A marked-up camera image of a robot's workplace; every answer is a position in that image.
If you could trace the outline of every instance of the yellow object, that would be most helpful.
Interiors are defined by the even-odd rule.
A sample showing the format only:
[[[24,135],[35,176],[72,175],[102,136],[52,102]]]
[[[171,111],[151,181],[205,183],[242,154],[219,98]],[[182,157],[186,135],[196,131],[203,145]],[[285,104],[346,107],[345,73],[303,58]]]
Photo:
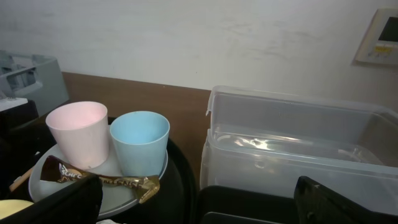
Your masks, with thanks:
[[[390,53],[392,52],[392,47],[375,47],[374,51],[377,53]]]
[[[0,219],[6,218],[31,205],[33,205],[33,202],[25,200],[0,200]]]

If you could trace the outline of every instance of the pink cup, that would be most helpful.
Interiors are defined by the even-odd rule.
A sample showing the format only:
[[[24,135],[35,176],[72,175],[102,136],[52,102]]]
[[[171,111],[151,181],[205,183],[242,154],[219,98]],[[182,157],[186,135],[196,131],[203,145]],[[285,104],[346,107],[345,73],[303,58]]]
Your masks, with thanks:
[[[89,101],[70,103],[53,110],[45,122],[71,165],[92,169],[108,158],[105,105]]]

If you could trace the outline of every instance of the wall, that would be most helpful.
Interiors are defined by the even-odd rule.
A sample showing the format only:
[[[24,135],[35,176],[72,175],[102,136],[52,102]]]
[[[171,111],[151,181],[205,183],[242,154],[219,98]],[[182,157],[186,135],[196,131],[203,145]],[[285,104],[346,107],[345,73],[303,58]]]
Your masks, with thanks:
[[[2,0],[0,49],[63,71],[211,89],[231,85],[398,110],[396,68],[352,65],[396,0]]]

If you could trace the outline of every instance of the storage bin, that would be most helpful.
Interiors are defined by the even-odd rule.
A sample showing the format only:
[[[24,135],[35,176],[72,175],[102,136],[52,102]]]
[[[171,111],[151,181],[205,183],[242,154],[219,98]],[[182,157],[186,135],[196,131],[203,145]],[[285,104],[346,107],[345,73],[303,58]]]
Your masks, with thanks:
[[[364,103],[216,86],[200,187],[293,197],[310,177],[398,215],[398,114]]]

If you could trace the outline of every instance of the brown table surface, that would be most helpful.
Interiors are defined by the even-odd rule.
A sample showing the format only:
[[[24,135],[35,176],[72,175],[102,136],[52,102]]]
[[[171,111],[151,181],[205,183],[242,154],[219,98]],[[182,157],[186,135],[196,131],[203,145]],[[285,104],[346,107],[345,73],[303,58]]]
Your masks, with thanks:
[[[181,149],[199,184],[201,152],[210,127],[206,116],[209,90],[63,73],[71,102],[96,101],[108,116],[153,111],[170,122],[169,137]]]

